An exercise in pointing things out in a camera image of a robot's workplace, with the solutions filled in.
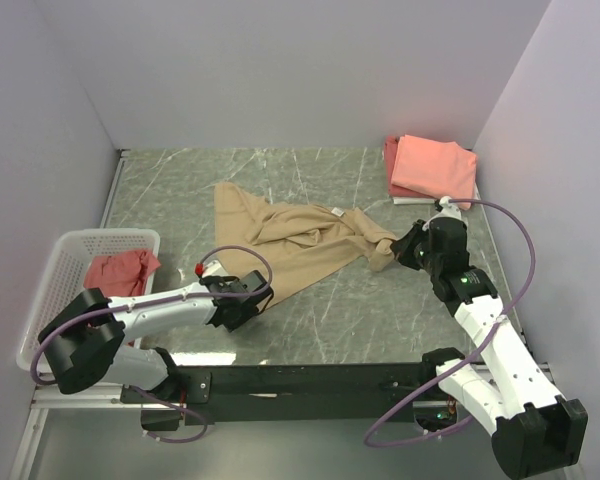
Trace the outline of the beige t shirt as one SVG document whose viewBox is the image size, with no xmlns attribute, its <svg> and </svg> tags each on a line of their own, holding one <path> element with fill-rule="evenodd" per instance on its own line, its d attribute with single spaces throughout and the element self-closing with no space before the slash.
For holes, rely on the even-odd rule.
<svg viewBox="0 0 600 480">
<path fill-rule="evenodd" d="M 215 242 L 263 256 L 273 271 L 273 307 L 364 257 L 379 272 L 394 255 L 395 234 L 362 210 L 271 204 L 229 182 L 214 188 Z"/>
</svg>

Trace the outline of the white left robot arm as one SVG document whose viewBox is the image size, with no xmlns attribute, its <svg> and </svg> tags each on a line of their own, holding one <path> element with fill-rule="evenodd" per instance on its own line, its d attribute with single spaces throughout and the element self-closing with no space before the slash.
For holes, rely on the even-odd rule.
<svg viewBox="0 0 600 480">
<path fill-rule="evenodd" d="M 177 290 L 141 297 L 107 297 L 91 288 L 74 298 L 39 334 L 39 355 L 64 395 L 105 382 L 138 387 L 166 402 L 187 391 L 184 375 L 162 347 L 134 341 L 191 325 L 232 332 L 258 316 L 274 297 L 257 270 L 239 278 L 207 275 Z"/>
</svg>

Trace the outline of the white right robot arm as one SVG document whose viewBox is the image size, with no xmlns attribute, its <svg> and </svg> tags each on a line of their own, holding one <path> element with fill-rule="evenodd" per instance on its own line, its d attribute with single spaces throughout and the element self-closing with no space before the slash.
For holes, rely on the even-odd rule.
<svg viewBox="0 0 600 480">
<path fill-rule="evenodd" d="M 416 221 L 392 247 L 396 260 L 425 271 L 435 296 L 475 344 L 491 380 L 450 350 L 423 357 L 424 395 L 455 398 L 488 432 L 501 470 L 525 479 L 578 462 L 588 414 L 546 377 L 504 312 L 489 276 L 471 265 L 467 226 L 437 215 Z"/>
</svg>

